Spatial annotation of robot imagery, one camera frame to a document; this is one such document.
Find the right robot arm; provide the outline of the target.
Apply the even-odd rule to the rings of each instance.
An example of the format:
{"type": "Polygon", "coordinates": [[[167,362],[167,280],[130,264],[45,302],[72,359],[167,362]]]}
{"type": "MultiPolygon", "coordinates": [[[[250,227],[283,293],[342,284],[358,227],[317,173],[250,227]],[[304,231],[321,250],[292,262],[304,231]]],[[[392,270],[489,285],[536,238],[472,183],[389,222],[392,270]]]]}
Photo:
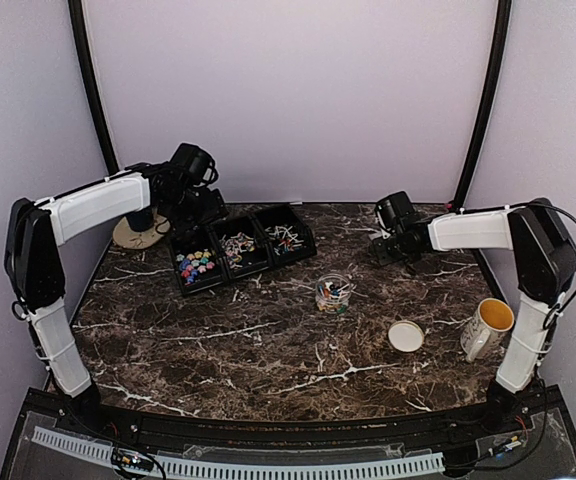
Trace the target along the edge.
{"type": "Polygon", "coordinates": [[[425,219],[404,191],[379,200],[373,244],[388,262],[413,263],[429,252],[508,250],[514,256],[519,308],[512,335],[478,424],[502,432],[517,416],[512,399],[549,353],[559,318],[576,296],[576,243],[565,223],[576,217],[547,198],[425,219]]]}

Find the clear plastic cup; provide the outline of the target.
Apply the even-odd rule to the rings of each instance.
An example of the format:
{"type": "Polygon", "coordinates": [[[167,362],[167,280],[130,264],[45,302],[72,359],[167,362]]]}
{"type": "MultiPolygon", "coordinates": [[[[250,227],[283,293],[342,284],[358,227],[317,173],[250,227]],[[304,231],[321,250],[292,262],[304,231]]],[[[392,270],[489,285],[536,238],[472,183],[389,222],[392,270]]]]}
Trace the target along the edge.
{"type": "Polygon", "coordinates": [[[320,277],[315,286],[315,302],[320,312],[343,314],[347,311],[353,284],[345,275],[329,273],[320,277]]]}

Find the black three-compartment candy tray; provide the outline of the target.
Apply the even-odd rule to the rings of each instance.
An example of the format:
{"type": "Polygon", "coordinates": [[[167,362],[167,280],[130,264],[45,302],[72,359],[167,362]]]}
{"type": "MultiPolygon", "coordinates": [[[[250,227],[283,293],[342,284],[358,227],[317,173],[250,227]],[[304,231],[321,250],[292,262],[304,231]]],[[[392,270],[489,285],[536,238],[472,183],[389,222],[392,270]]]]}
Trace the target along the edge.
{"type": "Polygon", "coordinates": [[[317,254],[312,229],[288,204],[272,205],[169,241],[181,293],[190,296],[317,254]]]}

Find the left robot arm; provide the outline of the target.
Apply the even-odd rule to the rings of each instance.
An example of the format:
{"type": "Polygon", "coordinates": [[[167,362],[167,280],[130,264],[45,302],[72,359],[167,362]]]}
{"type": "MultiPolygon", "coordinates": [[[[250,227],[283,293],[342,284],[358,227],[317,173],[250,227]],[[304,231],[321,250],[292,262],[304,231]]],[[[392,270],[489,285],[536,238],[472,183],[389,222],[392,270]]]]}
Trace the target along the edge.
{"type": "Polygon", "coordinates": [[[150,208],[172,226],[194,227],[216,218],[222,198],[213,159],[142,163],[65,193],[10,208],[4,269],[14,293],[12,310],[28,324],[39,359],[57,389],[74,400],[71,421],[88,436],[109,427],[108,412],[93,400],[98,388],[79,350],[66,310],[69,292],[64,245],[83,233],[150,208]]]}

